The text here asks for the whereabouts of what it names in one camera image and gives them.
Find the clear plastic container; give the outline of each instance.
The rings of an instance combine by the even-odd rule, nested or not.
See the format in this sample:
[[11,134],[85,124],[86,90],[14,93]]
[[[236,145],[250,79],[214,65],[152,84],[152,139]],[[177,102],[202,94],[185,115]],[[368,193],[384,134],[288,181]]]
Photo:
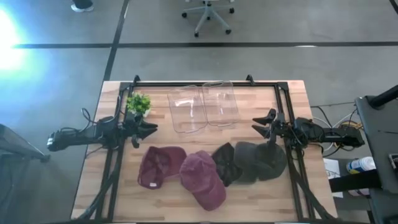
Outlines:
[[192,85],[176,88],[167,95],[176,132],[192,133],[207,125],[199,91],[199,87]]
[[207,121],[210,125],[222,127],[239,121],[232,82],[205,83],[202,92]]

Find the maroon baseball cap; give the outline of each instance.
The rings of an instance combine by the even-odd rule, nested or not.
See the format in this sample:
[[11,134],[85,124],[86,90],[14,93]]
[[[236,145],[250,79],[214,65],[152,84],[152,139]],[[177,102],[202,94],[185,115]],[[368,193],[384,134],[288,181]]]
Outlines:
[[180,169],[182,185],[208,211],[218,208],[226,198],[225,187],[219,178],[216,164],[205,151],[187,156]]
[[138,184],[148,189],[159,189],[166,177],[176,175],[187,158],[184,149],[177,146],[148,148],[141,161]]

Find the wooden tabletop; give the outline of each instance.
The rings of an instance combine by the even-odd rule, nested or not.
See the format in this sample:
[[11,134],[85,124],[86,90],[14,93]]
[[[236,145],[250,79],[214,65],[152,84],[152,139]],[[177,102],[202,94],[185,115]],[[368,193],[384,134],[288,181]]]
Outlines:
[[[287,81],[296,117],[311,118],[311,110],[301,80]],[[120,82],[104,82],[95,119],[112,116],[115,111]],[[233,184],[226,188],[227,199],[220,208],[207,212],[193,195],[180,184],[178,177],[167,179],[162,188],[149,190],[137,183],[141,159],[149,146],[180,146],[187,154],[204,150],[211,154],[220,145],[238,141],[254,143],[264,139],[251,128],[252,118],[265,116],[270,108],[277,109],[275,93],[269,87],[234,87],[234,94],[241,120],[233,128],[218,129],[207,126],[191,134],[174,131],[167,93],[171,87],[140,87],[135,92],[149,95],[152,110],[147,122],[158,124],[158,131],[134,149],[130,139],[126,141],[118,196],[114,211],[115,222],[277,222],[296,221],[288,168],[276,179],[257,181],[251,185]],[[88,152],[98,148],[90,145]],[[83,165],[72,217],[78,217],[93,201],[101,184],[106,150],[91,154]],[[326,176],[321,150],[309,146],[305,150],[305,166],[312,192],[326,210],[337,217],[336,208]],[[108,210],[109,195],[105,198],[104,215]]]

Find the baseball cap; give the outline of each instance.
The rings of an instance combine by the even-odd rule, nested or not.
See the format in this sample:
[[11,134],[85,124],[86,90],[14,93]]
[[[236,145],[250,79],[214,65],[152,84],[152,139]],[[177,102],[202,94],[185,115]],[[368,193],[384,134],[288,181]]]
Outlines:
[[207,152],[188,155],[181,165],[180,177],[182,185],[205,210],[212,211],[225,201],[225,187],[218,177],[214,160]]
[[159,189],[166,177],[176,175],[187,153],[177,146],[148,148],[142,157],[138,184],[148,189]]
[[234,163],[234,154],[234,147],[227,142],[211,155],[216,163],[217,174],[225,187],[228,187],[242,176],[242,169]]
[[238,142],[235,146],[235,164],[243,170],[238,182],[253,183],[257,179],[279,177],[286,168],[287,159],[277,144]]

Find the concrete floor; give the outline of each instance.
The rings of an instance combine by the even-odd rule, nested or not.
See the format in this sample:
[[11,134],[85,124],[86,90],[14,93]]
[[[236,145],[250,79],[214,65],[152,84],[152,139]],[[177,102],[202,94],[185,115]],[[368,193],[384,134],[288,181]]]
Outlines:
[[[77,14],[66,0],[0,2],[0,123],[46,149],[48,135],[83,127],[80,108],[95,113],[110,48],[9,49],[10,44],[111,44],[124,0],[94,0]],[[199,15],[183,0],[130,0],[120,43],[185,42],[383,42],[398,41],[398,15],[388,0],[236,1],[221,13],[233,29],[225,35],[206,22],[193,37]],[[250,47],[118,49],[110,80],[304,80],[311,105],[353,101],[398,83],[398,45],[393,47]],[[353,105],[327,106],[332,123]],[[317,110],[313,114],[323,118]],[[33,161],[11,208],[10,223],[68,220],[85,146]],[[367,147],[335,154],[355,158]]]

